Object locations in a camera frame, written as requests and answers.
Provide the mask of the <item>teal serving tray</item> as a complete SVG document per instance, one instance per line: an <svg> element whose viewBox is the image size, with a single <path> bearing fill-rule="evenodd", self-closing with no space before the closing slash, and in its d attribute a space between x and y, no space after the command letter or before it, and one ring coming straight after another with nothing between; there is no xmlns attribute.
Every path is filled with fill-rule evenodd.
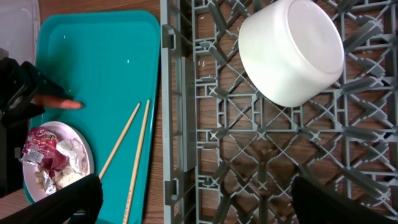
<svg viewBox="0 0 398 224"><path fill-rule="evenodd" d="M49 17L41 26L36 67L84 107L46 109L32 118L32 127L59 121L77 129L87 140L95 172L100 174L129 117L141 104L101 180L104 201L99 223L123 221L142 120L150 100L129 214L130 223L142 221L159 57L160 25L147 11L62 14Z"/></svg>

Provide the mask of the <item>white bowl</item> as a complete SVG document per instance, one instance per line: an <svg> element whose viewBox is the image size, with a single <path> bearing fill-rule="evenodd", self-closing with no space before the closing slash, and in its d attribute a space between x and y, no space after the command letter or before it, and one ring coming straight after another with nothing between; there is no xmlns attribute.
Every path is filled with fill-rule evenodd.
<svg viewBox="0 0 398 224"><path fill-rule="evenodd" d="M336 26L310 0L278 0L249 16L238 47L256 88L284 107L300 106L327 89L345 64Z"/></svg>

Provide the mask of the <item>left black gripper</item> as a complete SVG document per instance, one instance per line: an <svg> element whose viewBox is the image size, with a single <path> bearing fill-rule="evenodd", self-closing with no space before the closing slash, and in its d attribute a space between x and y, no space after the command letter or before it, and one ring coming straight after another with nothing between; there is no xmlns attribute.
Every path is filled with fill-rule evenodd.
<svg viewBox="0 0 398 224"><path fill-rule="evenodd" d="M1 197L22 188L22 148L29 120L45 113L33 99L37 95L66 98L64 89L28 61L19 64L1 58Z"/></svg>

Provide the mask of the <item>white plate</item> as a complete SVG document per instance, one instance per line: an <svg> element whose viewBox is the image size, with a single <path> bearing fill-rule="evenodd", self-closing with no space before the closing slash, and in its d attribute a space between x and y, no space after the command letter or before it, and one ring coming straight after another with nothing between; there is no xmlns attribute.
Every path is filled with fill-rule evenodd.
<svg viewBox="0 0 398 224"><path fill-rule="evenodd" d="M95 171L94 159L90 146L83 135L74 127L59 121L49 121L40 125L41 128L48 129L50 132L56 134L61 140L74 139L78 141L83 148L85 154L85 162L87 163L87 173ZM22 170L24 176L24 192L30 203L35 203L47 196L44 190L40 190L36 185L38 182L34 177L34 172L38 172L39 168L36 165L28 162L22 163Z"/></svg>

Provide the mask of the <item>red snack wrapper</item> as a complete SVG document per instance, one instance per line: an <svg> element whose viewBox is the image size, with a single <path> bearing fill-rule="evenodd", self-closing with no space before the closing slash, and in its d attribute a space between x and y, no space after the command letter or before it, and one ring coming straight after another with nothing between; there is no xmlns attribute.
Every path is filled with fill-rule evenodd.
<svg viewBox="0 0 398 224"><path fill-rule="evenodd" d="M56 149L57 143L54 133L44 128L34 128L26 137L22 160L47 170L62 170L68 164L68 157Z"/></svg>

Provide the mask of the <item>orange carrot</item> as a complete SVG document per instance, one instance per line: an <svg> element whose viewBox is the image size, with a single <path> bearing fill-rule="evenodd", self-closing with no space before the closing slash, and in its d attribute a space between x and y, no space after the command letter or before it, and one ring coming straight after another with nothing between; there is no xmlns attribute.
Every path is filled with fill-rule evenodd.
<svg viewBox="0 0 398 224"><path fill-rule="evenodd" d="M66 98L59 98L50 95L37 95L34 97L33 101L35 104L47 108L78 110L84 107L83 103L79 101L73 101Z"/></svg>

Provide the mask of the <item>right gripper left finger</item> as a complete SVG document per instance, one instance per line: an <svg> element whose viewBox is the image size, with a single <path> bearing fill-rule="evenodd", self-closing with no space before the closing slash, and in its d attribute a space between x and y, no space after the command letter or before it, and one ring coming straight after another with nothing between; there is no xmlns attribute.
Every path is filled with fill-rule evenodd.
<svg viewBox="0 0 398 224"><path fill-rule="evenodd" d="M1 223L95 223L103 205L103 189L96 174L68 185L28 207L1 219Z"/></svg>

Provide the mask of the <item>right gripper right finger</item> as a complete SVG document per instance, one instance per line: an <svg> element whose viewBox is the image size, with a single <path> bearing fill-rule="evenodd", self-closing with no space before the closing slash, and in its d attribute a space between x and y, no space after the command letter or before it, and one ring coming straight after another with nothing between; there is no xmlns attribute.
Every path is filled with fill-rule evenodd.
<svg viewBox="0 0 398 224"><path fill-rule="evenodd" d="M396 224L317 180L298 176L292 183L292 205L300 224Z"/></svg>

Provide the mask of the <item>wooden chopstick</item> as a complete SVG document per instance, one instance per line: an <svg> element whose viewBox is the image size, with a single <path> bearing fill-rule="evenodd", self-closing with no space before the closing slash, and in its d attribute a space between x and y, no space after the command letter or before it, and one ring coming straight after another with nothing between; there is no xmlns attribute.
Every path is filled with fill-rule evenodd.
<svg viewBox="0 0 398 224"><path fill-rule="evenodd" d="M138 173L138 169L139 169L139 161L141 159L141 151L142 151L142 145L144 142L149 108L150 108L150 100L147 100L145 113L144 113L144 117L142 120L142 126L141 126L140 135L139 135L139 140L137 143L134 167L132 170L131 182L130 182L130 186L129 186L129 192L128 192L128 196L127 196L125 211L124 211L123 224L128 224L128 221L129 221L129 214L130 214L131 204L132 204L132 200L133 200L133 196L134 196L134 188L135 188L137 173Z"/></svg>
<svg viewBox="0 0 398 224"><path fill-rule="evenodd" d="M109 154L109 156L108 156L108 158L107 158L107 160L106 160L101 172L99 173L99 179L100 180L103 178L103 176L104 176L105 172L107 171L111 161L113 160L113 157L114 157L115 153L117 152L117 150L120 147L125 135L127 134L128 129L129 129L131 123L133 122L133 120L134 120L134 118L135 118L135 116L136 116L136 114L137 114L137 112L139 110L140 105L141 105L140 103L137 104L137 106L135 107L135 109L132 112L131 116L129 117L125 127L123 128L121 134L119 135L118 140L116 141L116 144L114 145L114 147L113 147L111 153Z"/></svg>

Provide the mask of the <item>white tissue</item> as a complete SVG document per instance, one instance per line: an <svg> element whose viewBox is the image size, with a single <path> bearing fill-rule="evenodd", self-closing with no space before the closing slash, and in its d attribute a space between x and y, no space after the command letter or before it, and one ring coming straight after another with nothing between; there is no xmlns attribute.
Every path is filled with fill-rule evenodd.
<svg viewBox="0 0 398 224"><path fill-rule="evenodd" d="M83 145L74 139L64 139L57 143L58 152L66 156L69 160L71 168L82 175L88 172L88 164Z"/></svg>

